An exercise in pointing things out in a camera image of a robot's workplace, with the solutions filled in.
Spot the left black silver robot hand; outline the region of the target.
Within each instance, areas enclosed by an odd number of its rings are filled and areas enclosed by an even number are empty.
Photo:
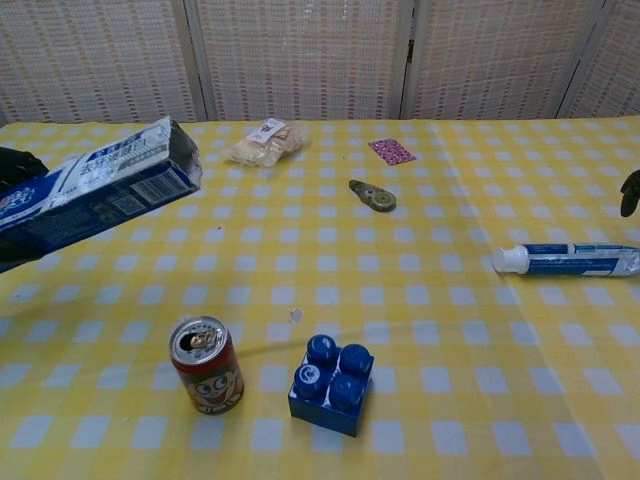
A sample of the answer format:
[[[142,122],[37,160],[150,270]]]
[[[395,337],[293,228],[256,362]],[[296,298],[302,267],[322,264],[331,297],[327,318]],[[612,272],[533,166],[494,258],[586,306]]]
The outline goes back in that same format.
[[[1,148],[1,196],[24,182],[44,176],[48,168],[31,152]],[[1,271],[7,271],[24,263],[39,260],[44,253],[37,248],[1,242]]]

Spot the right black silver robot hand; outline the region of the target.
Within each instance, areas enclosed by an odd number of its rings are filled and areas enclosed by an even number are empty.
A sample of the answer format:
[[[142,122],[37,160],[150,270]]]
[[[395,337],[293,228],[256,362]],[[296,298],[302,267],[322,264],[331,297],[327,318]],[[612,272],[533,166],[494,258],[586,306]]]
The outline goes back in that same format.
[[[620,214],[630,217],[638,207],[640,201],[640,170],[633,171],[620,188],[622,194]]]

